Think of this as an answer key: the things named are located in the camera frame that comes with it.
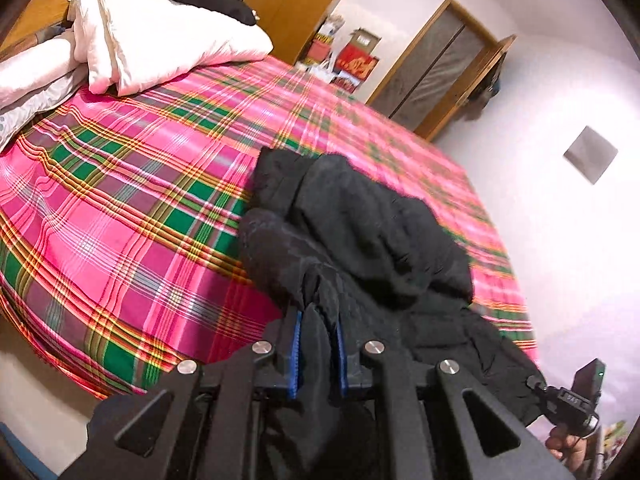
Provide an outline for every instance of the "human hand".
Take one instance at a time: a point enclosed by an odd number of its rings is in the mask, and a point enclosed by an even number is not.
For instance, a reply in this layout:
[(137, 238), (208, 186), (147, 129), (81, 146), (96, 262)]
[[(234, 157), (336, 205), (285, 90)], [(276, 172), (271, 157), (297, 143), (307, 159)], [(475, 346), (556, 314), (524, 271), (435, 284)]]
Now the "human hand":
[(566, 463), (564, 465), (569, 471), (574, 472), (584, 462), (587, 441), (579, 436), (568, 434), (566, 426), (561, 424), (549, 432), (545, 447), (558, 460), (565, 458)]

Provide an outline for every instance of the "black metal frame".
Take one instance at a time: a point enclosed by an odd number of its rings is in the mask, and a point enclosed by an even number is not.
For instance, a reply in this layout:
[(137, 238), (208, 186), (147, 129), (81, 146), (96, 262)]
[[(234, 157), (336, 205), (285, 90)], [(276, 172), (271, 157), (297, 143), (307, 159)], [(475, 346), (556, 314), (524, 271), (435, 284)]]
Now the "black metal frame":
[[(297, 321), (290, 310), (267, 327), (266, 353), (246, 346), (224, 362), (176, 367), (103, 427), (60, 480), (259, 479), (262, 414), (289, 402)], [(345, 343), (344, 402), (373, 401), (382, 478), (572, 478), (455, 362), (434, 367), (367, 346), (353, 354)]]

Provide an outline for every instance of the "cardboard box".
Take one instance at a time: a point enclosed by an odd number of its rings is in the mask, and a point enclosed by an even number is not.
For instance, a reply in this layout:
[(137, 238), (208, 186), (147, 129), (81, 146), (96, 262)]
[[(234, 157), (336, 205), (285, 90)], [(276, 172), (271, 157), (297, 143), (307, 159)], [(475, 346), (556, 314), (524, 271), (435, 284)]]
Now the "cardboard box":
[(313, 40), (309, 52), (306, 53), (306, 58), (310, 59), (314, 63), (322, 63), (331, 52), (331, 44), (323, 43), (319, 40)]
[(367, 54), (371, 54), (376, 45), (380, 43), (380, 39), (381, 38), (377, 37), (375, 34), (371, 34), (368, 30), (359, 28), (358, 30), (354, 30), (351, 34), (349, 44), (363, 50)]

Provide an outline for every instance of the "white comforter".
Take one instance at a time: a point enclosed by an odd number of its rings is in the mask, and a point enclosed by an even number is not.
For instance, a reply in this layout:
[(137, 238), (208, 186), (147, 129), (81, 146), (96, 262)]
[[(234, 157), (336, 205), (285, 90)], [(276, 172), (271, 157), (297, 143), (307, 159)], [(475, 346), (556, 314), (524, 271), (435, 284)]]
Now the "white comforter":
[(263, 59), (273, 48), (250, 27), (171, 0), (72, 0), (76, 61), (89, 65), (89, 90), (116, 84), (129, 95), (197, 65)]

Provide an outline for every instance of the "floor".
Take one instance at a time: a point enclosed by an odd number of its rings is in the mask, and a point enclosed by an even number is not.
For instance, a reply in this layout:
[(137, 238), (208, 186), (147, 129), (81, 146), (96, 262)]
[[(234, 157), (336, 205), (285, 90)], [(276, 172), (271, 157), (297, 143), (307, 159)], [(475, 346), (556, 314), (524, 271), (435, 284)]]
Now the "floor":
[(41, 361), (0, 316), (0, 421), (54, 473), (84, 451), (97, 402)]

